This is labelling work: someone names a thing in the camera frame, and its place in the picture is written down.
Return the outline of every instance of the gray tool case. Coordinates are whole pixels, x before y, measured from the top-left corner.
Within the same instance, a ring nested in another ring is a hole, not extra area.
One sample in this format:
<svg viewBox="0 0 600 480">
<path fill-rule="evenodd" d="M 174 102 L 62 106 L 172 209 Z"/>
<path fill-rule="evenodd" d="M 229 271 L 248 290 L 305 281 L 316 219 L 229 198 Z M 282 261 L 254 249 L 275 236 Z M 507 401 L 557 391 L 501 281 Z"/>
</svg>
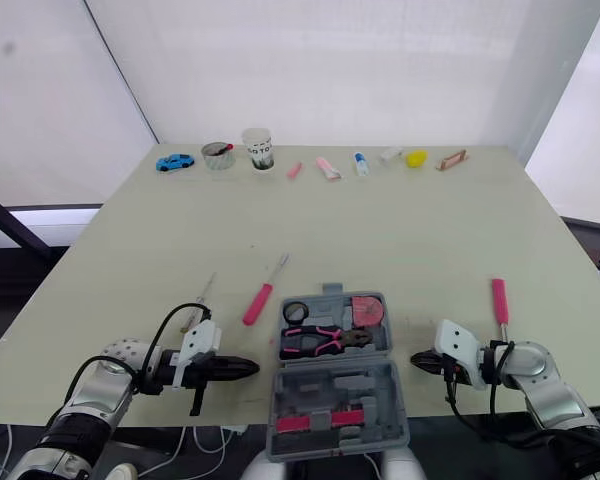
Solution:
<svg viewBox="0 0 600 480">
<path fill-rule="evenodd" d="M 336 325 L 350 330 L 353 328 L 352 297 L 355 296 L 375 297 L 382 303 L 384 317 L 380 325 L 364 329 L 373 335 L 371 343 L 347 347 L 337 355 L 280 359 L 282 330 L 293 327 L 284 318 L 285 306 L 301 302 L 308 307 L 309 316 L 302 326 Z M 391 350 L 391 330 L 381 293 L 343 293 L 342 284 L 325 284 L 323 295 L 283 300 L 279 323 L 281 333 L 276 351 L 282 368 L 273 379 L 266 447 L 270 460 L 286 462 L 355 455 L 408 443 L 400 379 L 395 364 L 387 358 Z M 332 426 L 332 422 L 338 423 L 342 418 L 339 412 L 353 410 L 358 419 L 362 411 L 363 422 Z M 292 422 L 303 424 L 302 431 L 278 432 L 278 428 L 283 429 L 279 420 L 289 417 Z"/>
</svg>

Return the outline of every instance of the paper cup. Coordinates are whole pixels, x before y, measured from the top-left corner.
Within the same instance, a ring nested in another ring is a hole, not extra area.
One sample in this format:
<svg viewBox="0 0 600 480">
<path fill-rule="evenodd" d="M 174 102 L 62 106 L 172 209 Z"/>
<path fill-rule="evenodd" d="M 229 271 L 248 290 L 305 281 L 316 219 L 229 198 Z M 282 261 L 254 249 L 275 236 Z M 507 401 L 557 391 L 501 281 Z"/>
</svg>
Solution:
<svg viewBox="0 0 600 480">
<path fill-rule="evenodd" d="M 254 168 L 269 170 L 273 167 L 273 148 L 269 129 L 248 128 L 242 132 L 242 142 L 247 147 Z"/>
</svg>

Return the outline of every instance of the pliers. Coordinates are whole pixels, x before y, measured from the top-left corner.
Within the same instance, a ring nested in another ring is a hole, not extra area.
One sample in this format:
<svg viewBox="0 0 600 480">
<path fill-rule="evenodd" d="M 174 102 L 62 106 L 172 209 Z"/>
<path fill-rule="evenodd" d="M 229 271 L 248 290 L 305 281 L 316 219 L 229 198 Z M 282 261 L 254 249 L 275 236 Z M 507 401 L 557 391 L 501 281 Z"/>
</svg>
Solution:
<svg viewBox="0 0 600 480">
<path fill-rule="evenodd" d="M 373 335 L 365 330 L 342 330 L 335 325 L 291 327 L 282 330 L 280 358 L 290 360 L 337 355 L 344 352 L 345 347 L 363 347 L 371 341 Z"/>
</svg>

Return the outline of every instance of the table surface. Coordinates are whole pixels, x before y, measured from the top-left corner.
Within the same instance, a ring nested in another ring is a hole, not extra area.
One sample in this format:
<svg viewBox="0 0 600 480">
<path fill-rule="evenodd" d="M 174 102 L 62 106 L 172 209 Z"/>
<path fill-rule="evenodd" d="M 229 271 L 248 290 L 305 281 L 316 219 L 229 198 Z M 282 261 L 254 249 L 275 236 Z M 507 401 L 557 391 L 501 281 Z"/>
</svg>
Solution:
<svg viewBox="0 0 600 480">
<path fill-rule="evenodd" d="M 452 319 L 483 341 L 498 338 L 490 279 L 503 277 L 510 338 L 545 345 L 564 379 L 600 405 L 600 275 L 575 238 L 506 148 L 468 148 L 446 172 L 437 159 L 458 147 L 428 148 L 420 169 L 384 165 L 379 147 L 275 148 L 276 166 L 256 172 L 242 147 L 236 165 L 161 174 L 173 152 L 199 158 L 197 145 L 154 147 L 44 281 L 0 341 L 0 422 L 41 425 L 58 408 L 76 369 L 113 340 L 149 341 L 175 305 L 191 301 L 217 272 L 208 296 L 223 329 L 220 354 L 257 361 L 247 379 L 210 384 L 202 414 L 188 412 L 192 391 L 137 396 L 126 426 L 266 423 L 280 302 L 319 294 L 324 282 L 345 291 L 384 293 L 410 416 L 449 415 L 442 378 L 409 364 Z M 371 173 L 358 177 L 353 153 Z M 328 182 L 314 165 L 324 156 L 344 178 Z M 285 173 L 304 168 L 295 181 Z M 242 324 L 254 293 L 283 252 L 258 322 Z M 178 348 L 180 324 L 163 334 Z M 459 387 L 459 409 L 488 410 L 488 395 Z M 499 393 L 498 408 L 524 410 L 519 392 Z"/>
</svg>

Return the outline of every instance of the blue toy car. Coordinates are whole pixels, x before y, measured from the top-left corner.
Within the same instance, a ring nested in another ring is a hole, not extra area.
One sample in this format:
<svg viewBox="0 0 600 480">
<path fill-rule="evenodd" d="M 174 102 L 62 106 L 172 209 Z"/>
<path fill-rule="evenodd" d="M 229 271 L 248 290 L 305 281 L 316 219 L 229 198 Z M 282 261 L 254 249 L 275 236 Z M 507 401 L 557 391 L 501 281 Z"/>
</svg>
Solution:
<svg viewBox="0 0 600 480">
<path fill-rule="evenodd" d="M 185 153 L 174 153 L 168 157 L 163 157 L 156 162 L 156 170 L 166 172 L 176 168 L 188 168 L 195 162 L 191 155 Z"/>
</svg>

